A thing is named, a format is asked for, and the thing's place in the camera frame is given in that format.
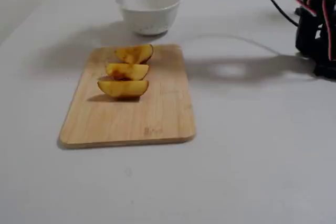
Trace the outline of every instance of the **apple flesh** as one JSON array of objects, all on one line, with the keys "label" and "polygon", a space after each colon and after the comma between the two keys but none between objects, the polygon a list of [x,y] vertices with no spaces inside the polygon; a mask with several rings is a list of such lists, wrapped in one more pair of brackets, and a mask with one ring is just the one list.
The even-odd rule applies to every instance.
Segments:
[{"label": "apple flesh", "polygon": [[148,73],[148,65],[130,65],[124,63],[111,63],[106,65],[106,73],[114,80],[142,80]]},{"label": "apple flesh", "polygon": [[148,85],[148,81],[98,81],[99,89],[116,99],[138,98],[145,94]]},{"label": "apple flesh", "polygon": [[154,48],[150,44],[133,47],[120,47],[114,51],[117,58],[128,64],[144,64],[153,55]]}]

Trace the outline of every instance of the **white bowl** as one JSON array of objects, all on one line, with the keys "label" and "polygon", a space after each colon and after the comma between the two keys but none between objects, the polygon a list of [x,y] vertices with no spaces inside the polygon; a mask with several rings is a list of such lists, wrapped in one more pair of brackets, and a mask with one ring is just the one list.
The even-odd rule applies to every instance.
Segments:
[{"label": "white bowl", "polygon": [[172,26],[182,0],[115,1],[130,29],[142,35],[158,35]]}]

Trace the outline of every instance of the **red wire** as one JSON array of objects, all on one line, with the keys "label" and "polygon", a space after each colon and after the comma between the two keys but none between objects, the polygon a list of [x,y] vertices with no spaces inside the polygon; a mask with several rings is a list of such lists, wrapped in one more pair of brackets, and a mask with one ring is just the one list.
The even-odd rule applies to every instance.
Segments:
[{"label": "red wire", "polygon": [[332,55],[331,55],[331,46],[332,46],[331,45],[331,29],[330,29],[329,19],[327,15],[326,0],[322,0],[322,10],[323,10],[323,16],[324,16],[324,20],[325,20],[325,24],[326,24],[327,32],[328,32],[328,56],[329,56],[329,60],[333,60]]},{"label": "red wire", "polygon": [[313,15],[314,17],[316,17],[316,12],[310,8],[308,5],[306,5],[302,0],[296,0],[305,10],[307,10],[311,15]]}]

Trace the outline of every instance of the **apple wedge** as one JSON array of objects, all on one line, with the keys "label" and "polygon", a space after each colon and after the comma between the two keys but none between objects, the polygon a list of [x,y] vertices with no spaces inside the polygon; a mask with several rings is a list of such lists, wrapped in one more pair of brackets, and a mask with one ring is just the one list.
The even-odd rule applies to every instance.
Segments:
[{"label": "apple wedge", "polygon": [[111,63],[106,65],[106,73],[114,80],[142,80],[148,73],[148,65],[130,65],[124,63]]},{"label": "apple wedge", "polygon": [[116,99],[138,98],[145,94],[148,85],[148,81],[98,81],[100,90]]},{"label": "apple wedge", "polygon": [[154,48],[150,44],[120,47],[114,51],[117,58],[128,64],[144,64],[152,57],[153,53]]}]

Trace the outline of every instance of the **wooden cutting board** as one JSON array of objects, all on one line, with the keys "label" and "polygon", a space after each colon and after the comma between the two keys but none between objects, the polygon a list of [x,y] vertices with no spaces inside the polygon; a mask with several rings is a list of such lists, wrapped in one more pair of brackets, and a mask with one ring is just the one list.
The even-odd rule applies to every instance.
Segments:
[{"label": "wooden cutting board", "polygon": [[85,66],[60,132],[68,148],[181,143],[195,135],[194,114],[181,49],[154,46],[147,92],[137,101],[115,101],[101,92],[115,48],[95,49]]}]

